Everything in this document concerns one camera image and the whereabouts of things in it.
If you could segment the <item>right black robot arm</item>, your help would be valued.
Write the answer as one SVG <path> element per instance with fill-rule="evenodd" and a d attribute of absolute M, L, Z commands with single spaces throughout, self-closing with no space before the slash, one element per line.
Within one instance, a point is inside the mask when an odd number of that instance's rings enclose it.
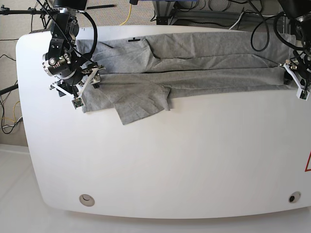
<path fill-rule="evenodd" d="M 83 92 L 89 84 L 99 87 L 100 70 L 104 68 L 91 59 L 98 42 L 98 30 L 85 11 L 86 4 L 85 0 L 56 0 L 52 7 L 47 2 L 41 5 L 52 20 L 52 38 L 48 52 L 43 55 L 42 66 L 49 76 L 56 79 L 50 89 L 56 89 L 61 97 L 69 97 L 74 108 L 84 106 Z M 93 44 L 86 53 L 80 53 L 76 48 L 79 33 L 77 13 L 84 15 L 93 28 Z"/>

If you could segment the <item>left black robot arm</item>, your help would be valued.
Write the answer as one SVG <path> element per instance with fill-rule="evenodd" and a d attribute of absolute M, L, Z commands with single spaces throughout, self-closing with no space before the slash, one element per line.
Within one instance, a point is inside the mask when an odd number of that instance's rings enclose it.
<path fill-rule="evenodd" d="M 293 50 L 293 57 L 280 66 L 285 69 L 284 83 L 294 81 L 297 85 L 296 96 L 308 100 L 311 95 L 311 2 L 309 0 L 280 0 L 282 11 L 272 17 L 264 17 L 249 0 L 248 3 L 261 18 L 265 25 L 267 41 L 265 46 L 258 50 L 251 44 L 254 51 L 264 51 L 270 41 L 268 19 L 273 19 L 273 30 L 276 37 L 287 47 Z M 278 31 L 279 19 L 284 19 L 284 31 L 296 36 L 301 46 L 291 43 Z"/>

